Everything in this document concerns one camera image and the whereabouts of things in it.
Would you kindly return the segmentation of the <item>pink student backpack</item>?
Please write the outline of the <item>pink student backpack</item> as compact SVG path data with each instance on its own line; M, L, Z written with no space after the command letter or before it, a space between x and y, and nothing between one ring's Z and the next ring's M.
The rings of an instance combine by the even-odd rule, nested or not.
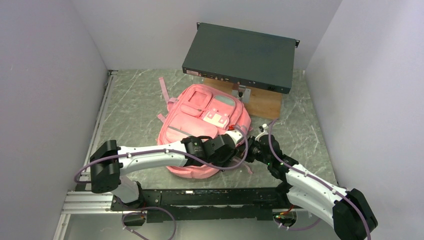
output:
M162 127L156 139L158 145L180 141L189 136L218 135L238 126L247 134L251 126L244 104L234 96L205 84L192 84L178 97L169 97L165 80L160 77L167 116L159 114Z

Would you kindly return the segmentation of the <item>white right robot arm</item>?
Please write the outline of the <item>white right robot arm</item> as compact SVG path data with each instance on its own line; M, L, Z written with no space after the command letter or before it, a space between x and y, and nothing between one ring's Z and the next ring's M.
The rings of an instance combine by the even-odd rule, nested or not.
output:
M246 161L254 160L264 163L281 181L275 194L280 207L294 205L311 212L331 226L341 240L368 240L377 228L378 220L361 191L347 190L311 173L283 154L273 135L248 138Z

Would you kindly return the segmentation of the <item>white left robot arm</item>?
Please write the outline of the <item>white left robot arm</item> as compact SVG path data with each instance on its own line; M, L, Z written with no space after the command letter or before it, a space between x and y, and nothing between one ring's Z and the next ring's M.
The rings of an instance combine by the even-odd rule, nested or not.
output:
M127 175L145 169L160 167L208 166L222 169L236 154L236 146L243 134L226 131L212 138L188 136L172 143L144 147L118 146L116 140L105 141L90 157L91 192L111 192L131 210L144 203L141 185Z

